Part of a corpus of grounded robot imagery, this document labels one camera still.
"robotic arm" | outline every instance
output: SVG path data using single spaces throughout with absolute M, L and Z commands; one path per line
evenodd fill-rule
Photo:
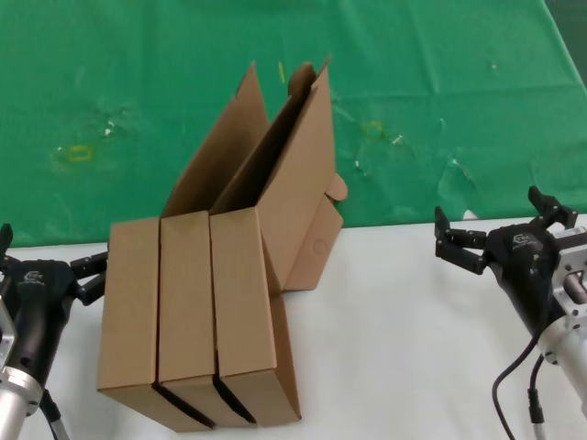
M 107 252 L 67 264 L 19 261 L 6 255 L 12 229 L 0 229 L 0 440 L 16 440 L 39 407 L 53 438 L 67 436 L 57 405 L 45 389 L 76 299 L 90 305 L 105 288 Z M 81 285 L 78 281 L 96 275 Z
M 527 224 L 500 227 L 487 235 L 452 229 L 442 209 L 437 207 L 435 211 L 437 257 L 476 274 L 489 267 L 532 335 L 526 350 L 493 385 L 495 408 L 511 439 L 514 436 L 499 406 L 497 387 L 536 345 L 542 356 L 534 368 L 528 395 L 537 438 L 545 438 L 535 388 L 544 359 L 562 367 L 581 397 L 587 417 L 587 289 L 583 281 L 587 229 L 575 227 L 576 211 L 542 194 L 536 186 L 530 188 L 528 198 L 538 211 L 536 218 Z M 550 233 L 548 228 L 555 223 L 562 224 L 565 230 Z

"white table surface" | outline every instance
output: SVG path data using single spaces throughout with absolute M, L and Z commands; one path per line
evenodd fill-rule
M 468 222 L 491 230 L 519 220 Z M 587 216 L 579 222 L 587 226 Z M 315 291 L 287 312 L 303 420 L 271 429 L 177 435 L 95 391 L 103 301 L 73 306 L 48 388 L 72 439 L 506 438 L 493 409 L 495 377 L 530 339 L 507 296 L 434 257 L 432 225 L 343 230 Z M 72 260 L 104 245 L 14 249 L 19 259 Z M 534 438 L 526 389 L 537 351 L 501 388 L 518 440 Z M 550 439 L 584 439 L 581 403 L 559 368 L 538 377 Z M 41 412 L 21 438 L 50 439 Z

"open cardboard box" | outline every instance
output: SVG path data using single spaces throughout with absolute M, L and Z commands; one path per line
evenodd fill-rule
M 269 125 L 251 67 L 161 220 L 112 227 L 98 390 L 176 432 L 298 420 L 281 293 L 317 285 L 345 196 L 327 69 Z

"green backdrop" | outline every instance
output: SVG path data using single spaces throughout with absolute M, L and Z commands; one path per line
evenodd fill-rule
M 0 219 L 20 246 L 157 215 L 257 62 L 331 57 L 346 226 L 587 209 L 587 99 L 541 0 L 2 0 Z

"robot logo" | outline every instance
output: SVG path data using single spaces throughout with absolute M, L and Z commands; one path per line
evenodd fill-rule
M 516 250 L 523 246 L 535 245 L 537 243 L 536 238 L 532 234 L 518 234 L 514 236 L 512 250 Z
M 25 275 L 23 282 L 45 285 L 45 283 L 43 282 L 43 275 L 40 272 L 37 272 L 36 270 L 28 272 Z

